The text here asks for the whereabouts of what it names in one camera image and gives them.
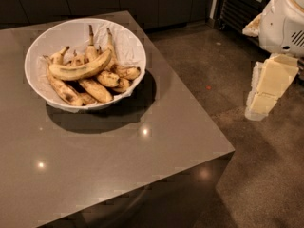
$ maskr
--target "table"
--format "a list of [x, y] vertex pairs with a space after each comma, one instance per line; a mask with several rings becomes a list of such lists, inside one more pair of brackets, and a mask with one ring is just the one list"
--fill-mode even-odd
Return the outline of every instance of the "table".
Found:
[[127, 11], [96, 17], [147, 56], [134, 94], [100, 112], [52, 108], [26, 80], [29, 46], [57, 23], [0, 30], [0, 227], [42, 226], [234, 152]]

